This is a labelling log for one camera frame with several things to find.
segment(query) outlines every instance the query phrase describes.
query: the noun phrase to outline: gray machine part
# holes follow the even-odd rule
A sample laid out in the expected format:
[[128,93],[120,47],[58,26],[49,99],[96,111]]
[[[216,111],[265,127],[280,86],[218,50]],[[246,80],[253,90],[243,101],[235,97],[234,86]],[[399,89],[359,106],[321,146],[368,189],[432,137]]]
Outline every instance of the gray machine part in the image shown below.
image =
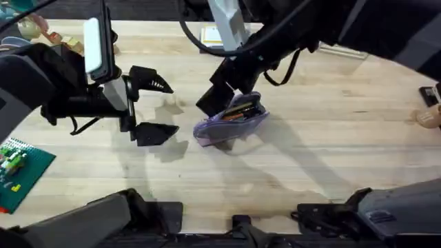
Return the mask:
[[126,197],[113,194],[79,209],[26,227],[34,248],[89,248],[131,220]]
[[358,205],[358,216],[382,240],[397,234],[439,234],[441,179],[374,190]]

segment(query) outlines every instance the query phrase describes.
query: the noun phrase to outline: gray floor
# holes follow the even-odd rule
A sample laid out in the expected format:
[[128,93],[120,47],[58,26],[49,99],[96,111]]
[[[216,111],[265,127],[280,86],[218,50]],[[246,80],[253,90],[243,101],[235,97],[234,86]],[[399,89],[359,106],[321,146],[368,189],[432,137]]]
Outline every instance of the gray floor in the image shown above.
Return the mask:
[[[39,13],[47,19],[89,19],[97,0],[58,0]],[[106,0],[115,20],[176,20],[174,0]]]

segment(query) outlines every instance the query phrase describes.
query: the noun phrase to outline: lego piece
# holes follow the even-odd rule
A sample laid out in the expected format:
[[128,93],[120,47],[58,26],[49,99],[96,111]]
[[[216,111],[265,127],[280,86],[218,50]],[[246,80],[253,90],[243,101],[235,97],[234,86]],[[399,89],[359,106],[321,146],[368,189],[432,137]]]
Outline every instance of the lego piece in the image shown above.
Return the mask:
[[84,52],[84,45],[73,37],[63,37],[61,42],[66,44],[72,51],[78,54],[83,54]]
[[61,40],[63,39],[63,37],[57,33],[57,32],[52,32],[51,34],[49,34],[48,40],[54,44],[54,45],[60,45],[61,44]]
[[11,188],[11,190],[13,192],[18,192],[20,190],[20,188],[21,188],[21,185],[15,185],[14,187]]

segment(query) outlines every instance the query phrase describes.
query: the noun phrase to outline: black cable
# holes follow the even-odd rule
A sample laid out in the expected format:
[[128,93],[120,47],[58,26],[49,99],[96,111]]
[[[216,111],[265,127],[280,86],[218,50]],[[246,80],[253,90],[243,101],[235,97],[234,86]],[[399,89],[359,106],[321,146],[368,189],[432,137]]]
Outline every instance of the black cable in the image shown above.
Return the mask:
[[268,75],[268,71],[263,72],[263,76],[265,77],[265,79],[267,79],[267,81],[274,86],[281,86],[281,85],[285,85],[286,83],[288,83],[288,81],[290,80],[290,78],[292,76],[292,73],[294,72],[294,68],[296,67],[297,60],[298,60],[298,57],[300,56],[301,51],[302,51],[301,49],[298,49],[294,53],[294,55],[292,56],[292,60],[291,60],[291,63],[289,64],[288,71],[287,71],[287,73],[281,83],[275,82],[275,80],[273,80],[273,78],[271,78],[270,75]]
[[248,45],[244,48],[239,48],[235,51],[219,51],[215,49],[211,49],[207,47],[206,45],[202,44],[190,31],[187,24],[185,23],[184,16],[182,14],[182,6],[181,1],[176,0],[176,8],[178,10],[179,14],[179,24],[181,25],[182,30],[184,31],[187,38],[200,50],[214,55],[214,56],[221,56],[221,57],[230,57],[230,56],[238,56],[246,52],[251,52],[252,50],[255,50],[256,48],[259,48],[264,43],[269,41],[275,34],[277,34],[282,28],[284,28],[292,19],[295,17],[300,11],[302,11],[311,1],[313,0],[304,0],[300,5],[298,5],[291,13],[289,13],[276,27],[271,29],[265,36],[257,40],[256,42],[253,42],[252,44]]
[[78,128],[78,123],[76,122],[75,117],[70,116],[70,119],[72,120],[72,124],[74,125],[74,131],[70,132],[70,135],[75,136],[82,132],[84,132],[87,128],[91,127],[93,124],[101,120],[100,117],[95,117],[88,123],[86,123],[83,127],[80,127],[80,129],[76,130]]
[[27,17],[28,15],[32,14],[33,12],[36,12],[36,11],[38,11],[38,10],[48,6],[48,5],[50,5],[51,3],[55,2],[55,1],[57,1],[57,0],[47,0],[47,1],[43,2],[43,3],[40,3],[39,5],[37,5],[35,7],[33,7],[32,9],[26,10],[25,12],[19,14],[18,16],[10,19],[8,22],[6,22],[5,24],[3,24],[0,27],[0,34],[2,32],[5,32],[5,30],[7,30],[10,26],[16,24],[17,22],[19,22],[23,18]]

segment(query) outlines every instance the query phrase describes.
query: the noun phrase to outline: wooden table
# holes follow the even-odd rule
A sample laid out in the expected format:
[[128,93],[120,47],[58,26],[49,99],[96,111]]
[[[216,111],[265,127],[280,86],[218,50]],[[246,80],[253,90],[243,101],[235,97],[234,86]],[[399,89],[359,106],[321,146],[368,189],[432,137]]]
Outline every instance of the wooden table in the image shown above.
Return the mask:
[[[50,22],[54,31],[78,38],[81,24]],[[200,27],[190,24],[196,33]],[[132,65],[155,68],[175,91],[142,92],[138,120],[181,129],[163,146],[140,148],[116,120],[72,137],[70,120],[52,127],[36,111],[12,136],[58,157],[17,212],[0,215],[1,226],[27,225],[134,187],[184,203],[183,231],[225,231],[231,215],[249,214],[266,231],[296,232],[287,215],[298,203],[342,202],[359,188],[441,174],[441,132],[409,120],[424,106],[418,88],[434,82],[400,65],[303,52],[286,86],[257,83],[271,116],[255,135],[231,149],[202,148],[192,136],[205,118],[195,103],[221,59],[200,55],[174,22],[115,21],[113,28],[117,65],[125,73]],[[275,78],[283,77],[288,60],[272,72]]]

